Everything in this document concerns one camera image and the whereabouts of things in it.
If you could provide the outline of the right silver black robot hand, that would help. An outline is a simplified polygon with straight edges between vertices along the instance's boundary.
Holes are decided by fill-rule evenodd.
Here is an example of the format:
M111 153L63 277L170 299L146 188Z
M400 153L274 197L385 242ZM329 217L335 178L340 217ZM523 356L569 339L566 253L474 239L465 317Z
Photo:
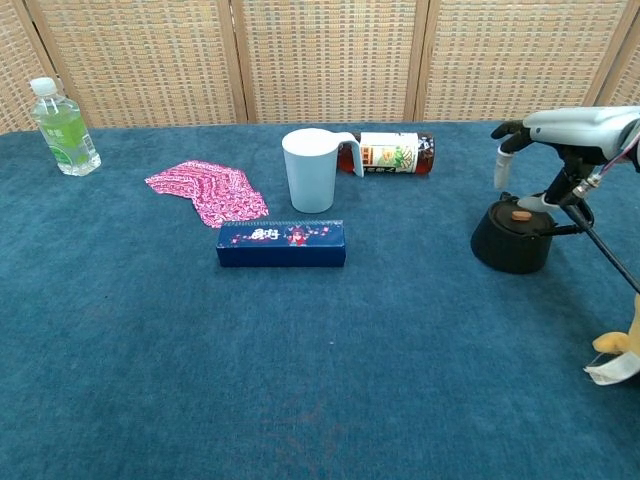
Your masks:
M494 187L509 178L515 154L533 143L555 149L563 167L540 194L522 197L518 205L551 212L575 205L599 186L611 167L622 161L639 167L639 108L637 106L569 107L532 113L522 120L502 122L492 133L500 139Z

